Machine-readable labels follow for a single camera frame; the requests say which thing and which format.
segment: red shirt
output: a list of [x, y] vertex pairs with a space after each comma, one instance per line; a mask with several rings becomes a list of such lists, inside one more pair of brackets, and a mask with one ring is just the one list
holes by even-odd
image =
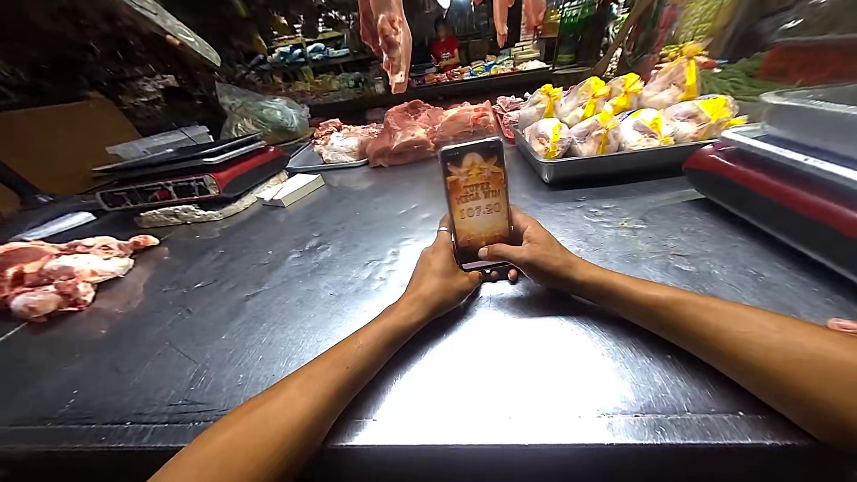
[[[449, 35], [445, 39], [434, 39], [431, 43], [431, 56], [434, 57], [434, 60], [437, 63], [440, 63], [444, 60], [450, 60], [455, 57], [455, 49], [458, 48], [458, 39], [455, 38], [455, 35]], [[443, 71], [455, 69], [454, 65], [447, 65], [443, 68]]]

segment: stainless steel counter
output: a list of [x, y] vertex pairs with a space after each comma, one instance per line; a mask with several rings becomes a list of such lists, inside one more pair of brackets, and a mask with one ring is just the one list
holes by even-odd
[[[857, 311], [853, 285], [684, 178], [548, 187], [514, 147], [506, 153], [512, 202], [586, 259], [812, 322]], [[3, 458], [169, 454], [395, 300], [445, 210], [439, 167], [324, 179], [289, 208], [153, 230], [162, 245], [102, 286], [90, 310], [24, 328], [4, 321]], [[117, 220], [79, 229], [137, 231]], [[485, 285], [424, 329], [327, 444], [305, 477], [681, 478], [736, 467], [756, 477], [777, 467], [789, 478], [854, 468], [687, 352], [528, 280]]]

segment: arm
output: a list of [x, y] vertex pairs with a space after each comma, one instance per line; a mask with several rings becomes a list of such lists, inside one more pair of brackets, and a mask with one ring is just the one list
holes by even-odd
[[151, 480], [293, 478], [351, 399], [429, 321], [461, 303], [479, 273], [458, 269], [449, 232], [423, 250], [405, 294], [369, 324], [200, 434]]
[[617, 311], [740, 383], [818, 439], [857, 451], [857, 337], [790, 316], [619, 274], [584, 261], [513, 211], [521, 246], [509, 261], [535, 281]]
[[446, 67], [447, 65], [460, 65], [460, 64], [461, 64], [461, 61], [458, 60], [458, 48], [456, 48], [454, 51], [452, 51], [452, 58], [450, 58], [449, 60], [444, 60], [439, 65], [441, 67]]

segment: woman in red shirt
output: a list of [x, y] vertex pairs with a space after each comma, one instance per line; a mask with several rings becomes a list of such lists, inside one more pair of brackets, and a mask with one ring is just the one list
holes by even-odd
[[452, 34], [442, 16], [434, 21], [434, 32], [436, 36], [429, 47], [434, 62], [442, 72], [455, 69], [461, 64], [458, 60], [458, 39]]

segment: raw chicken in plastic bag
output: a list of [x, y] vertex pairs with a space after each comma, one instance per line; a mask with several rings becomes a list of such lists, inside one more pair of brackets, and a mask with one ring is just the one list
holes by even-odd
[[610, 95], [604, 105], [604, 111], [611, 114], [619, 114], [624, 111], [636, 111], [639, 109], [640, 94], [643, 92], [643, 79], [634, 74], [620, 75], [607, 82]]
[[554, 110], [562, 95], [562, 87], [544, 84], [521, 107], [518, 129], [521, 132], [543, 117], [556, 117]]
[[622, 114], [619, 121], [619, 149], [633, 151], [637, 149], [657, 148], [673, 144], [673, 138], [664, 134], [669, 130], [663, 114], [657, 109], [640, 109]]
[[575, 155], [612, 154], [619, 150], [619, 121], [609, 112], [596, 115], [569, 129]]
[[580, 82], [562, 97], [556, 108], [556, 117], [565, 125], [572, 127], [589, 117], [596, 115], [610, 95], [610, 89], [598, 77], [590, 77]]
[[288, 97], [263, 95], [217, 83], [217, 97], [226, 111], [221, 139], [262, 132], [269, 144], [291, 141], [309, 131], [309, 107]]
[[676, 142], [706, 141], [717, 137], [732, 125], [743, 124], [746, 117], [735, 117], [738, 105], [728, 95], [706, 95], [672, 105], [663, 111], [666, 134]]
[[699, 66], [696, 56], [702, 51], [700, 44], [685, 45], [681, 57], [668, 63], [643, 87], [640, 101], [643, 107], [666, 109], [683, 100], [699, 96]]
[[524, 139], [536, 154], [544, 159], [556, 159], [568, 150], [572, 140], [569, 131], [568, 126], [556, 117], [547, 117], [528, 127], [524, 132]]

